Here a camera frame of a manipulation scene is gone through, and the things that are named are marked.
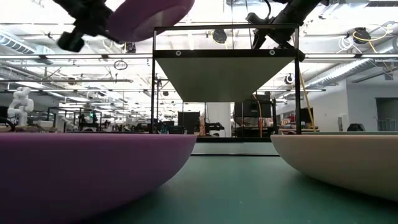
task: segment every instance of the green table surface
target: green table surface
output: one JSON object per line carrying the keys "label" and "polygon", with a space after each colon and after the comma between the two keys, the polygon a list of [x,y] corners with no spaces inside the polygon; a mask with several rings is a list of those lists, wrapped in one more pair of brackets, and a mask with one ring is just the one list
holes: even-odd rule
{"label": "green table surface", "polygon": [[398,203],[311,179],[280,157],[193,156],[157,190],[85,223],[398,223]]}

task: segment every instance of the overhead shelf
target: overhead shelf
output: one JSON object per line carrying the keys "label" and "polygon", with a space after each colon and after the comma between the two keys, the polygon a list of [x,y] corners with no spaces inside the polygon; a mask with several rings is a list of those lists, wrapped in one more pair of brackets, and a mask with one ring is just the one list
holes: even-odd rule
{"label": "overhead shelf", "polygon": [[296,56],[295,49],[154,52],[185,102],[242,102]]}

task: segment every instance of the shelving unit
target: shelving unit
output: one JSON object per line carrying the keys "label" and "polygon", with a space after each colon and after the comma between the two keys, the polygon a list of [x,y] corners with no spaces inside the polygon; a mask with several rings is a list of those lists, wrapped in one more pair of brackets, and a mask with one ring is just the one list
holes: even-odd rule
{"label": "shelving unit", "polygon": [[[156,49],[158,32],[213,29],[295,29],[296,41],[293,49]],[[154,132],[156,62],[162,67],[184,102],[236,102],[245,100],[294,60],[296,108],[300,109],[300,51],[299,25],[297,24],[156,27],[152,54],[150,133]],[[296,114],[296,120],[300,123],[300,113]],[[300,126],[297,126],[296,132],[301,134]]]}

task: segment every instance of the purple bowl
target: purple bowl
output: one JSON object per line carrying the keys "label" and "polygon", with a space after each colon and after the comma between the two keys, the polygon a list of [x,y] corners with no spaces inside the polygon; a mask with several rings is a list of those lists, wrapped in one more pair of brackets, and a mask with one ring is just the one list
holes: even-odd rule
{"label": "purple bowl", "polygon": [[154,28],[174,26],[195,0],[127,0],[109,17],[109,33],[120,41],[138,42],[154,35]]}
{"label": "purple bowl", "polygon": [[0,223],[70,223],[138,199],[186,163],[196,136],[1,134]]}

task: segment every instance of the white humanoid robot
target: white humanoid robot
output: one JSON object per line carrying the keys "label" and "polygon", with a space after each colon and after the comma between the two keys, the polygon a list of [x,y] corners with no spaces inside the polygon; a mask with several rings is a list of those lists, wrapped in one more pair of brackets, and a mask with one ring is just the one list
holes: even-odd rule
{"label": "white humanoid robot", "polygon": [[61,120],[65,122],[68,129],[72,129],[73,131],[76,131],[78,129],[78,127],[75,124],[73,124],[73,121],[67,120],[65,116],[61,116]]}
{"label": "white humanoid robot", "polygon": [[30,88],[19,87],[14,93],[14,99],[8,107],[8,117],[11,121],[15,123],[16,117],[19,118],[17,126],[26,126],[27,124],[27,114],[33,111],[34,102],[29,99]]}

